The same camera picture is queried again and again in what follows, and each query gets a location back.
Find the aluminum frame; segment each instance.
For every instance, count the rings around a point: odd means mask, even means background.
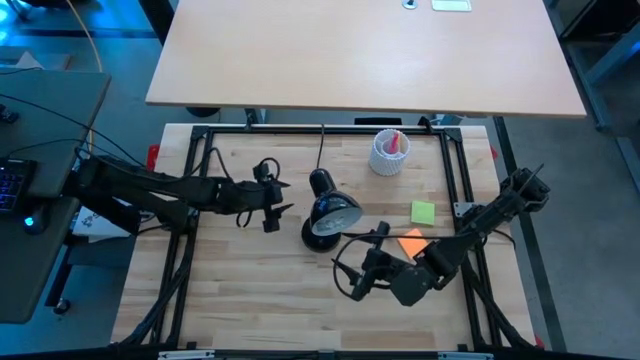
[[[324,128],[325,135],[363,135],[363,136],[373,136],[384,127],[381,126],[358,126],[358,125],[349,125],[349,126],[340,126],[340,125],[327,125]],[[445,170],[445,177],[447,180],[447,192],[449,195],[450,206],[452,215],[455,215],[454,203],[458,202],[458,193],[456,189],[456,177],[453,172],[453,163],[451,158],[450,145],[453,144],[456,152],[456,160],[458,162],[458,166],[460,168],[460,177],[461,183],[464,191],[465,201],[472,202],[473,201],[473,189],[471,187],[471,179],[469,176],[469,169],[467,166],[467,160],[464,152],[464,145],[462,140],[462,135],[460,129],[458,128],[433,128],[428,122],[425,127],[420,126],[401,126],[398,129],[402,130],[407,135],[424,135],[424,136],[435,136],[440,142],[440,149],[442,152],[442,159]],[[213,140],[215,134],[305,134],[305,135],[318,135],[321,134],[321,126],[319,125],[298,125],[298,126],[274,126],[274,125],[253,125],[251,123],[247,123],[247,125],[232,125],[232,124],[220,124],[220,125],[205,125],[205,126],[194,126],[191,134],[189,150],[187,152],[187,159],[185,161],[185,173],[188,173],[190,169],[195,165],[195,153],[196,149],[200,143],[200,141],[205,142],[205,151],[203,152],[203,160],[204,164],[208,163],[208,158],[210,156],[209,149],[213,146]],[[206,176],[207,167],[203,166],[201,169],[200,175]],[[461,228],[460,219],[454,218],[454,228],[458,231]],[[197,226],[192,228],[188,233],[187,239],[187,247],[189,247],[191,254],[193,254],[195,248],[195,241],[197,236]],[[161,283],[162,293],[165,291],[167,284],[171,280],[171,276],[173,273],[173,269],[175,266],[175,258],[177,255],[178,243],[179,243],[180,235],[176,233],[172,233],[171,239],[169,242],[169,247],[167,251],[167,257],[165,260],[165,266],[163,269],[163,277]],[[476,246],[475,248],[475,256],[476,263],[478,266],[479,278],[482,286],[485,291],[489,294],[491,292],[491,283],[489,280],[486,256],[484,254],[484,250],[481,245]],[[469,284],[468,277],[471,275],[467,271],[461,271],[463,277],[463,286],[465,293],[465,300],[467,304],[467,313],[469,317],[469,326],[471,332],[471,338],[473,342],[474,348],[478,348],[480,346],[485,346],[486,342],[482,337],[480,322],[478,318],[478,309],[476,304],[475,293]],[[184,305],[186,300],[186,289],[188,286],[189,275],[185,278],[184,282],[181,284],[180,289],[178,290],[177,301],[174,308],[173,321],[171,325],[171,333],[167,338],[167,343],[176,345],[178,344],[180,327],[182,325],[182,317],[184,315]],[[501,346],[501,337],[500,332],[498,330],[497,324],[495,322],[492,314],[487,312],[487,319],[489,323],[489,333],[491,337],[491,344],[494,346]],[[159,344],[161,343],[162,338],[162,326],[164,323],[164,315],[161,315],[157,320],[152,329],[151,334],[151,344]]]

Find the wooden table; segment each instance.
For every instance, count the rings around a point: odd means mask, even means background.
[[[498,194],[498,181],[484,127],[463,127],[464,146],[476,201]],[[183,171],[191,125],[167,125],[157,171]],[[350,231],[365,232],[383,220],[392,233],[416,227],[409,220],[412,200],[436,204],[436,225],[420,227],[425,235],[450,235],[453,222],[446,191],[440,145],[430,136],[412,136],[404,170],[380,177],[367,161],[369,136],[327,135],[321,166],[340,190],[355,197],[365,216]],[[317,135],[218,134],[226,166],[236,179],[252,179],[251,168],[272,156],[282,165],[285,203],[295,206],[281,219],[281,230],[262,232],[263,215],[255,213],[246,229],[233,216],[202,213],[189,280],[181,344],[242,350],[454,350],[471,343],[462,280],[457,276],[443,291],[430,291],[411,308],[401,306],[388,291],[374,289],[363,301],[341,295],[333,284],[331,257],[309,251],[300,238],[313,202],[308,176],[315,166]],[[209,175],[221,174],[215,157]],[[126,337],[158,295],[168,234],[154,231],[137,240],[125,283],[113,340]],[[367,246],[354,244],[344,255],[359,266]],[[384,248],[403,256],[395,240]],[[493,293],[514,326],[528,340],[533,333],[513,246],[492,235],[485,247]],[[172,307],[169,306],[167,319]],[[489,338],[479,306],[483,335]],[[164,336],[171,321],[165,321]]]
[[[417,2],[182,0],[146,100],[585,116],[542,1]]]

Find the white paper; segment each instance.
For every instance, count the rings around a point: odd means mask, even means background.
[[[431,0],[431,4],[436,11],[471,11],[470,0]]]

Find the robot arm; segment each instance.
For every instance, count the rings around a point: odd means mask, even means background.
[[[360,301],[373,287],[388,288],[404,306],[412,306],[430,289],[441,290],[456,275],[467,252],[503,222],[511,221],[522,212],[542,209],[549,198],[549,188],[529,169],[519,169],[500,184],[500,195],[490,204],[472,207],[462,218],[463,228],[453,237],[434,239],[411,264],[382,251],[381,245],[389,225],[381,223],[378,230],[359,236],[373,244],[362,263],[363,273],[341,263],[337,268],[347,274],[353,286],[351,299]]]
[[[72,177],[71,195],[86,207],[131,233],[140,223],[139,210],[157,215],[160,222],[183,231],[194,211],[231,215],[262,210],[265,232],[278,231],[282,213],[292,206],[273,208],[283,201],[282,188],[269,165],[253,168],[255,181],[234,182],[227,177],[173,177],[159,174],[107,156],[83,160]],[[156,194],[165,195],[165,200]],[[131,204],[125,206],[114,198]]]

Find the pen holder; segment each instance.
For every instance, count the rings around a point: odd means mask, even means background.
[[[389,153],[391,142],[395,134],[398,134],[398,152]],[[369,166],[376,174],[382,176],[395,175],[402,170],[411,143],[409,138],[402,132],[394,129],[386,129],[379,132],[373,139],[371,148],[371,156],[369,157]]]

